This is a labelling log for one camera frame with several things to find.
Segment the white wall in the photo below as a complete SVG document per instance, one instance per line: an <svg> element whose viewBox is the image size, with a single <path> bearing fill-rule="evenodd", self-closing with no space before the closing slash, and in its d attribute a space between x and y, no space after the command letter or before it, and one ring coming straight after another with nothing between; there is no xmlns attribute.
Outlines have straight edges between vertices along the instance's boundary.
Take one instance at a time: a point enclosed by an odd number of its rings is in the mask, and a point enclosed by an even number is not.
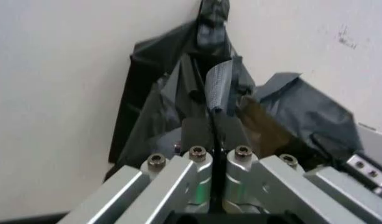
<svg viewBox="0 0 382 224"><path fill-rule="evenodd" d="M108 170L134 44L196 0L0 0L0 219L70 210Z"/></svg>
<svg viewBox="0 0 382 224"><path fill-rule="evenodd" d="M257 84L278 71L301 72L382 132L382 0L231 3L227 30Z"/></svg>
<svg viewBox="0 0 382 224"><path fill-rule="evenodd" d="M0 0L0 219L70 210L101 184L134 43L198 7ZM303 72L382 131L382 0L232 0L227 30L257 84Z"/></svg>

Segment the metal cylinder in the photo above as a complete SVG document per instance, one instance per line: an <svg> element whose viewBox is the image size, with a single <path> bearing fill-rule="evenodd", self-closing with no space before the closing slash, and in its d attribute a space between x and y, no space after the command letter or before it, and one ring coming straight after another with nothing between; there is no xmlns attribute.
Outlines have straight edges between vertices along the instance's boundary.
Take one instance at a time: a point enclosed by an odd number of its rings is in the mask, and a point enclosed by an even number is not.
<svg viewBox="0 0 382 224"><path fill-rule="evenodd" d="M195 196L189 201L186 212L208 212L212 183L212 156L202 146L193 146L183 155L193 160L198 170L198 186Z"/></svg>
<svg viewBox="0 0 382 224"><path fill-rule="evenodd" d="M163 154L154 153L141 164L140 170L147 174L150 180L153 180L169 161Z"/></svg>
<svg viewBox="0 0 382 224"><path fill-rule="evenodd" d="M248 146L238 146L227 154L226 183L222 202L223 205L226 205L224 209L227 212L243 211L245 209L240 205L245 204L260 206L260 203L251 197L245 188L248 172L252 163L257 160L257 156Z"/></svg>

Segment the hex socket screw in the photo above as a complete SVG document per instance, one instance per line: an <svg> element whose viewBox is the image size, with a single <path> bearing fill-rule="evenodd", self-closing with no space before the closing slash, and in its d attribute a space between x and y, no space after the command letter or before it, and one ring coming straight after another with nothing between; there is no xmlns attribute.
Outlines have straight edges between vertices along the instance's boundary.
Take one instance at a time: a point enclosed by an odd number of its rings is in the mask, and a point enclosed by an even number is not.
<svg viewBox="0 0 382 224"><path fill-rule="evenodd" d="M202 162L206 159L206 149L203 146L193 146L189 150L189 158L194 162Z"/></svg>
<svg viewBox="0 0 382 224"><path fill-rule="evenodd" d="M248 146L237 146L235 148L235 158L239 161L248 161L252 157L252 150Z"/></svg>
<svg viewBox="0 0 382 224"><path fill-rule="evenodd" d="M161 153L151 154L148 159L148 169L159 171L166 165L166 157Z"/></svg>
<svg viewBox="0 0 382 224"><path fill-rule="evenodd" d="M280 159L292 168L296 168L298 165L297 158L295 158L293 155L281 154Z"/></svg>

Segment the metal plate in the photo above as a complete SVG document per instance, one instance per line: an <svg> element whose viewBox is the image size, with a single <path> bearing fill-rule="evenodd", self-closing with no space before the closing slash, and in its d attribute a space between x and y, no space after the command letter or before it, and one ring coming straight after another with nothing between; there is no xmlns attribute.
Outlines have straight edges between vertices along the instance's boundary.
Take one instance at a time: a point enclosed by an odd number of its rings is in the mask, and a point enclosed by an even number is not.
<svg viewBox="0 0 382 224"><path fill-rule="evenodd" d="M382 199L356 180L332 167L318 168L304 176L365 222L382 223Z"/></svg>
<svg viewBox="0 0 382 224"><path fill-rule="evenodd" d="M170 212L184 210L197 184L195 163L174 156L115 223L163 223Z"/></svg>
<svg viewBox="0 0 382 224"><path fill-rule="evenodd" d="M305 223L364 223L276 156L252 165L247 190L271 213L290 211Z"/></svg>
<svg viewBox="0 0 382 224"><path fill-rule="evenodd" d="M59 223L113 223L148 183L147 175L124 166Z"/></svg>

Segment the marking on wall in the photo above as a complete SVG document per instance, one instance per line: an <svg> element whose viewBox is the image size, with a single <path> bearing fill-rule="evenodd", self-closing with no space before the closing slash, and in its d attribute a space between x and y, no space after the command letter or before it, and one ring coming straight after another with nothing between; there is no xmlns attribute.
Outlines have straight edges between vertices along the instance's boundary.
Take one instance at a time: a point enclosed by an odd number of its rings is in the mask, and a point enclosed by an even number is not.
<svg viewBox="0 0 382 224"><path fill-rule="evenodd" d="M346 25L343 25L341 30L338 32L338 42L352 49L356 49L357 46L353 39L348 35Z"/></svg>

